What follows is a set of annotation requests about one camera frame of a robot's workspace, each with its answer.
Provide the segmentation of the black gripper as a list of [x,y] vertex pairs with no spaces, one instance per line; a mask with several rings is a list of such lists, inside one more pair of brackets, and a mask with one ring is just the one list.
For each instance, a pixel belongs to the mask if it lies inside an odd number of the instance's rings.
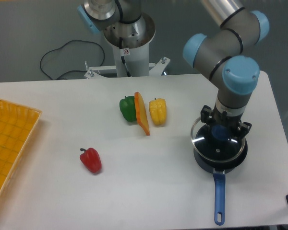
[[243,139],[252,128],[249,122],[241,122],[242,114],[231,116],[225,111],[220,112],[216,107],[212,110],[211,107],[204,105],[200,112],[200,119],[202,123],[211,125],[211,128],[225,127],[235,131],[235,136]]

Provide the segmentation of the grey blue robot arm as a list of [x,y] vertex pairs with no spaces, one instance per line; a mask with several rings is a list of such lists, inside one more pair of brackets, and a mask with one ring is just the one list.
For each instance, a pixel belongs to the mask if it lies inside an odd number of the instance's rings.
[[[192,36],[183,48],[183,58],[218,88],[214,109],[201,113],[203,123],[213,134],[225,127],[237,138],[245,137],[251,125],[241,122],[254,91],[260,69],[244,49],[264,39],[269,32],[267,17],[249,12],[238,0],[204,0],[202,4],[218,24],[220,32],[212,38]],[[113,48],[118,77],[140,77],[151,73],[149,44],[155,36],[155,24],[142,12],[139,0],[86,0],[78,13],[89,30],[102,32]]]

